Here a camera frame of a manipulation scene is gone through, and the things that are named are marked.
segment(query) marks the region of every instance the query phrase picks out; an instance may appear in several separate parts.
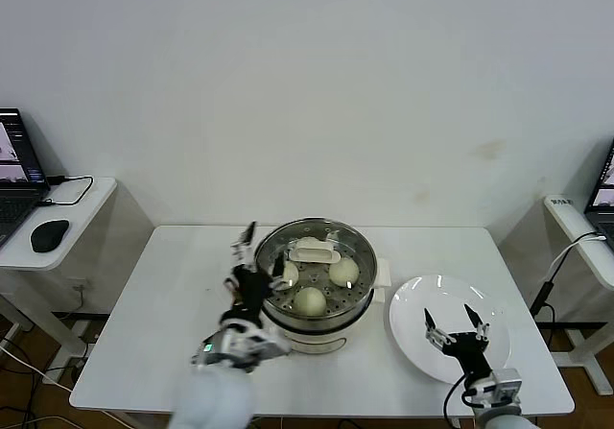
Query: black cable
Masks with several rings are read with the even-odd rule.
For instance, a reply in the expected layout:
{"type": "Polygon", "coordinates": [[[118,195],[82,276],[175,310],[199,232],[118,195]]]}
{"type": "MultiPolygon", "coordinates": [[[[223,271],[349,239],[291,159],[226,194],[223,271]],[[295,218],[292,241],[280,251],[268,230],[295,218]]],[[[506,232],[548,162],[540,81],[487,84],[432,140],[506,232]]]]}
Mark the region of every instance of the black cable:
{"type": "MultiPolygon", "coordinates": [[[[15,349],[17,349],[19,352],[21,352],[21,354],[23,355],[23,357],[24,357],[24,359],[25,359],[25,361],[26,361],[26,363],[28,365],[31,365],[32,367],[34,366],[34,363],[32,362],[32,359],[30,358],[28,353],[21,348],[21,346],[17,345],[14,341],[10,340],[9,338],[3,338],[0,341],[5,341],[5,342],[9,343],[15,349]]],[[[35,381],[36,381],[35,373],[32,370],[29,370],[28,372],[23,372],[23,371],[18,371],[18,370],[14,370],[14,369],[6,369],[4,367],[2,369],[6,370],[8,372],[13,372],[15,374],[29,374],[30,375],[30,379],[31,379],[31,381],[30,381],[30,398],[32,398],[32,395],[33,395],[33,393],[35,391],[35,381]]],[[[29,419],[30,415],[32,415],[32,416],[34,415],[34,412],[32,411],[32,407],[30,405],[28,405],[26,410],[24,410],[22,413],[24,414],[24,416],[23,416],[23,419],[22,419],[22,422],[21,422],[21,426],[25,427],[25,425],[27,424],[26,421],[29,419]]]]}
{"type": "Polygon", "coordinates": [[[567,256],[569,255],[569,252],[575,247],[574,244],[577,244],[584,237],[587,237],[589,235],[600,235],[600,234],[598,232],[595,232],[595,231],[593,231],[593,232],[586,232],[585,234],[580,235],[580,237],[578,237],[576,240],[574,240],[571,243],[571,245],[569,246],[569,248],[561,256],[560,261],[558,261],[558,265],[556,266],[556,269],[553,272],[553,274],[551,275],[550,279],[545,281],[542,284],[541,288],[539,289],[539,292],[537,293],[537,296],[533,300],[533,303],[532,303],[532,305],[531,305],[531,307],[529,309],[529,312],[531,312],[531,316],[533,318],[535,318],[537,316],[537,314],[539,314],[539,311],[541,311],[542,307],[544,307],[544,305],[546,304],[546,301],[548,300],[548,297],[550,296],[550,292],[555,287],[555,284],[554,284],[555,277],[558,274],[558,271],[560,271],[560,268],[563,266],[563,263],[567,259],[567,256]]]}
{"type": "MultiPolygon", "coordinates": [[[[585,234],[580,235],[580,237],[578,237],[575,241],[572,242],[572,244],[576,244],[577,242],[579,242],[580,240],[582,240],[584,237],[588,237],[589,235],[600,235],[598,232],[593,231],[593,232],[586,232],[585,234]]],[[[567,259],[567,256],[569,255],[569,252],[571,250],[573,250],[575,247],[570,247],[569,249],[567,249],[567,251],[565,251],[565,254],[563,254],[563,257],[560,258],[560,261],[558,262],[558,265],[556,266],[555,271],[553,272],[552,276],[550,277],[549,282],[553,282],[553,280],[555,280],[556,275],[558,274],[558,271],[560,271],[560,268],[563,266],[563,263],[565,262],[565,259],[567,259]]]]}
{"type": "Polygon", "coordinates": [[[555,309],[553,308],[553,306],[551,304],[548,304],[546,302],[546,303],[544,303],[544,306],[550,307],[550,310],[553,311],[553,322],[552,322],[552,325],[550,327],[550,336],[548,337],[548,341],[546,342],[546,346],[550,350],[550,344],[552,343],[553,336],[555,334],[556,312],[555,312],[555,309]]]}
{"type": "MultiPolygon", "coordinates": [[[[462,395],[460,396],[460,400],[462,400],[462,403],[464,403],[467,407],[484,408],[484,405],[482,405],[481,403],[473,403],[467,400],[467,393],[462,393],[462,395]]],[[[506,405],[509,405],[510,403],[511,403],[511,398],[504,397],[504,399],[501,400],[500,402],[491,403],[490,408],[505,407],[506,405]]]]}
{"type": "Polygon", "coordinates": [[[343,424],[347,422],[349,424],[351,424],[352,426],[354,426],[356,429],[363,429],[362,426],[359,426],[358,424],[356,424],[354,421],[352,421],[351,419],[340,419],[339,424],[337,424],[337,429],[342,429],[343,424]]]}
{"type": "MultiPolygon", "coordinates": [[[[3,405],[2,407],[0,407],[0,412],[4,410],[11,410],[12,412],[16,412],[16,413],[26,413],[26,410],[23,410],[21,408],[12,407],[11,405],[3,405]]],[[[32,415],[34,419],[36,419],[36,415],[34,413],[30,412],[30,415],[32,415]]]]}
{"type": "Polygon", "coordinates": [[[467,375],[464,374],[463,376],[461,376],[459,378],[459,381],[457,381],[456,383],[454,383],[454,386],[452,386],[452,388],[450,389],[450,392],[445,396],[445,400],[443,400],[443,417],[445,417],[445,422],[448,423],[448,426],[450,426],[452,429],[457,429],[456,427],[454,427],[454,424],[452,424],[452,421],[450,420],[450,418],[448,417],[448,402],[450,401],[450,397],[452,396],[452,394],[454,393],[454,390],[459,386],[459,384],[462,382],[462,380],[466,377],[467,375]]]}
{"type": "MultiPolygon", "coordinates": [[[[85,360],[85,356],[87,355],[87,351],[89,350],[89,345],[85,344],[85,352],[83,353],[83,356],[81,357],[80,361],[84,361],[85,360]]],[[[52,369],[47,369],[47,367],[49,367],[49,365],[51,364],[51,362],[54,360],[54,358],[56,357],[56,355],[58,354],[59,348],[56,349],[56,351],[51,355],[51,357],[49,358],[49,360],[47,360],[47,362],[45,363],[44,367],[42,368],[43,371],[50,371],[52,369]]],[[[53,369],[64,369],[64,368],[73,368],[73,367],[56,367],[53,369]]],[[[28,399],[28,407],[27,410],[29,413],[32,412],[32,407],[34,406],[34,402],[35,402],[35,396],[36,396],[36,391],[38,390],[38,386],[40,386],[40,383],[42,382],[42,376],[40,376],[38,373],[35,374],[35,376],[33,375],[33,378],[36,380],[36,382],[34,383],[32,390],[30,392],[30,398],[28,399]]],[[[22,429],[25,429],[26,426],[28,425],[28,422],[25,422],[25,425],[22,424],[22,429]]]]}
{"type": "Polygon", "coordinates": [[[59,321],[65,321],[66,319],[68,319],[70,316],[75,314],[78,310],[80,310],[83,307],[83,304],[84,304],[84,298],[83,298],[84,287],[81,285],[79,288],[80,288],[80,290],[79,290],[79,306],[77,308],[73,309],[72,311],[70,311],[65,316],[58,317],[59,321]]]}
{"type": "MultiPolygon", "coordinates": [[[[30,365],[32,364],[32,360],[30,360],[30,357],[28,356],[26,351],[23,350],[18,344],[16,344],[15,342],[10,340],[9,338],[2,338],[0,340],[0,342],[2,342],[2,341],[6,341],[11,346],[13,346],[15,349],[17,349],[19,352],[21,352],[21,355],[23,355],[23,357],[26,360],[26,362],[28,364],[30,364],[30,365]]],[[[28,369],[28,371],[18,371],[16,369],[7,369],[6,367],[0,367],[0,369],[2,369],[4,371],[8,371],[9,373],[14,373],[14,374],[34,374],[34,372],[32,370],[30,370],[30,369],[28,369]]]]}
{"type": "Polygon", "coordinates": [[[74,202],[54,202],[51,199],[46,199],[44,201],[41,201],[39,203],[36,204],[36,206],[52,206],[52,205],[65,205],[65,206],[70,206],[70,205],[76,205],[77,203],[79,203],[81,201],[81,199],[83,198],[83,196],[85,194],[87,194],[87,191],[89,191],[91,189],[91,187],[94,185],[94,177],[73,177],[73,178],[67,178],[67,177],[49,177],[47,178],[49,180],[50,184],[62,184],[63,182],[67,182],[67,181],[76,181],[78,179],[89,179],[89,184],[87,184],[87,187],[85,188],[85,190],[83,192],[81,192],[81,195],[74,201],[74,202]]]}

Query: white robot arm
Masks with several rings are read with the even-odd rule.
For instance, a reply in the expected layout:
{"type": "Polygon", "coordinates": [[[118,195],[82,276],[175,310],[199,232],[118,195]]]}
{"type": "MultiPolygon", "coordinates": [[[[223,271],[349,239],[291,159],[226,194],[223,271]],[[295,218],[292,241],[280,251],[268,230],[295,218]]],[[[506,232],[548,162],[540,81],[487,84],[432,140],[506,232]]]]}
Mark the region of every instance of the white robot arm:
{"type": "Polygon", "coordinates": [[[255,267],[252,223],[233,244],[235,267],[224,285],[234,301],[224,312],[220,329],[205,339],[192,358],[169,429],[244,429],[255,408],[255,392],[248,376],[263,360],[290,353],[290,343],[274,331],[263,329],[262,304],[283,274],[278,259],[273,274],[255,267]]]}

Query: floor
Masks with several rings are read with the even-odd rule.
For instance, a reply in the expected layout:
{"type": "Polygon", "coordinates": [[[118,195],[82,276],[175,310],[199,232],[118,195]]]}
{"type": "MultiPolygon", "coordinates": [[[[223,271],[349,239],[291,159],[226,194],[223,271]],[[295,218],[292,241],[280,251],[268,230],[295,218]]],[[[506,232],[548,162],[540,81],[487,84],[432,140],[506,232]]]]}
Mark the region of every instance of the floor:
{"type": "MultiPolygon", "coordinates": [[[[93,322],[85,334],[85,338],[93,342],[96,335],[102,331],[103,322],[93,322]]],[[[8,331],[10,325],[0,318],[0,332],[8,331]]],[[[44,332],[35,328],[29,333],[21,333],[16,343],[28,354],[34,365],[45,367],[56,350],[57,343],[44,332]]],[[[556,332],[553,340],[553,350],[569,350],[571,345],[563,332],[556,332]]],[[[605,373],[614,383],[614,345],[602,351],[598,357],[605,373]]],[[[23,415],[7,407],[18,409],[26,408],[31,391],[31,376],[28,374],[13,374],[5,369],[25,370],[9,357],[0,359],[0,429],[8,425],[20,426],[23,415]]],[[[71,371],[65,372],[60,383],[67,387],[73,386],[71,371]]],[[[582,369],[564,369],[562,371],[573,398],[576,401],[576,410],[565,417],[540,417],[537,421],[539,427],[550,429],[614,429],[614,397],[601,397],[595,394],[593,387],[582,369]]],[[[72,408],[68,403],[67,392],[54,386],[40,385],[35,392],[33,412],[37,417],[62,416],[74,421],[83,429],[120,429],[123,426],[107,416],[91,411],[81,411],[72,408]]],[[[58,420],[48,419],[38,423],[39,429],[66,429],[69,424],[58,420]]],[[[444,429],[447,426],[442,419],[354,419],[341,422],[336,418],[260,418],[250,426],[256,429],[368,429],[368,428],[420,428],[444,429]]],[[[462,428],[473,427],[470,420],[462,422],[462,428]]]]}

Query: table leg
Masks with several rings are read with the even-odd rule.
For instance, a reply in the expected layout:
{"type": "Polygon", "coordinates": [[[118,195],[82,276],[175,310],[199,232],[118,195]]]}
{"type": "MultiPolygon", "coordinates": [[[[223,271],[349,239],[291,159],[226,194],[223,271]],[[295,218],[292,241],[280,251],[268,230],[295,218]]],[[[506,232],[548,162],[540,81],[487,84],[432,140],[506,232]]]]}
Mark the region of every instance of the table leg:
{"type": "Polygon", "coordinates": [[[34,326],[30,319],[19,312],[15,307],[0,295],[0,315],[7,318],[10,322],[18,323],[25,331],[32,330],[34,326]]]}
{"type": "MultiPolygon", "coordinates": [[[[76,321],[72,331],[77,336],[81,336],[83,333],[85,333],[85,330],[88,326],[89,321],[76,321]]],[[[51,378],[52,381],[59,382],[59,379],[66,370],[65,367],[68,365],[68,362],[70,362],[70,359],[81,359],[83,357],[89,357],[89,354],[92,353],[94,346],[95,344],[88,344],[87,352],[85,353],[85,355],[83,355],[82,353],[76,354],[68,350],[66,347],[61,347],[56,356],[54,357],[54,360],[51,362],[51,364],[49,364],[49,367],[47,369],[44,369],[43,371],[47,376],[51,378]]],[[[42,382],[43,384],[51,384],[51,381],[47,378],[43,378],[42,382]]]]}
{"type": "Polygon", "coordinates": [[[13,297],[14,306],[38,325],[45,333],[74,354],[85,352],[86,344],[69,330],[47,308],[47,302],[26,285],[17,289],[13,297]]]}
{"type": "Polygon", "coordinates": [[[579,330],[565,332],[574,349],[571,352],[553,352],[556,365],[560,368],[582,367],[599,395],[614,394],[607,376],[595,358],[595,354],[614,342],[614,322],[607,323],[586,340],[579,330]]]}
{"type": "Polygon", "coordinates": [[[574,345],[574,350],[569,353],[569,358],[578,362],[589,355],[594,356],[612,342],[614,342],[614,322],[609,322],[593,333],[588,339],[582,341],[579,345],[574,345]]]}

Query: black mouse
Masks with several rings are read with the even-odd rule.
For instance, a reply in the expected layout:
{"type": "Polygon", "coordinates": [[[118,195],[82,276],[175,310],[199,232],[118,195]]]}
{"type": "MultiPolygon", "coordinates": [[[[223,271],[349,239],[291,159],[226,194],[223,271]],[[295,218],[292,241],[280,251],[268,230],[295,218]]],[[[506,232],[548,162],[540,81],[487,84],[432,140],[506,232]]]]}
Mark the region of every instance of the black mouse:
{"type": "Polygon", "coordinates": [[[66,220],[43,223],[32,231],[32,235],[30,236],[32,250],[37,253],[55,250],[61,242],[66,229],[68,229],[68,222],[66,220]]]}

